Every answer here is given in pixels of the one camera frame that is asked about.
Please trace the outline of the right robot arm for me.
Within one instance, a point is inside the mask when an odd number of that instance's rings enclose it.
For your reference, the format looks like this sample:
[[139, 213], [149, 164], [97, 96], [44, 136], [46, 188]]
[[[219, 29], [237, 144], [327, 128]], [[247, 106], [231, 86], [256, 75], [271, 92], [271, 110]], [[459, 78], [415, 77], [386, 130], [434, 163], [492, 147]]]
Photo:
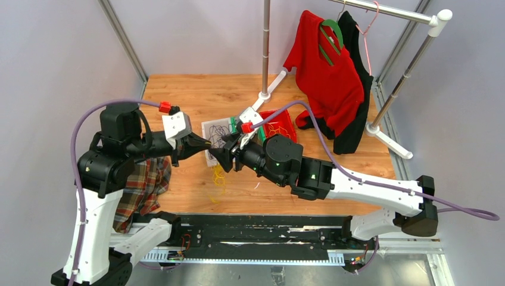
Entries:
[[225, 138], [224, 147], [209, 150], [225, 172], [246, 166], [277, 186], [289, 186], [298, 198], [347, 199], [379, 206], [373, 213], [345, 218], [340, 239], [348, 248], [390, 232], [414, 237], [437, 233], [438, 210], [429, 199], [435, 193], [431, 176], [398, 181], [339, 169], [330, 161], [303, 156], [303, 146], [283, 135], [244, 147], [239, 146], [236, 134]]

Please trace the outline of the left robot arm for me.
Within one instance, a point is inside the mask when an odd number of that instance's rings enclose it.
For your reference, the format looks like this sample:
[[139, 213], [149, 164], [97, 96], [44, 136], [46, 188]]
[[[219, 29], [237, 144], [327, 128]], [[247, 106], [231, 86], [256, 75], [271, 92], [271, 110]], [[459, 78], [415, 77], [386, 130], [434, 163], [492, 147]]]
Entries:
[[185, 245], [181, 219], [161, 212], [147, 226], [111, 245], [116, 210], [137, 161], [170, 157], [181, 160], [208, 150], [210, 141], [193, 133], [190, 119], [178, 106], [154, 103], [168, 124], [151, 130], [140, 111], [143, 100], [111, 100], [92, 107], [100, 111], [100, 130], [89, 150], [71, 154], [77, 197], [73, 242], [65, 266], [51, 276], [52, 285], [125, 285], [133, 268], [153, 248]]

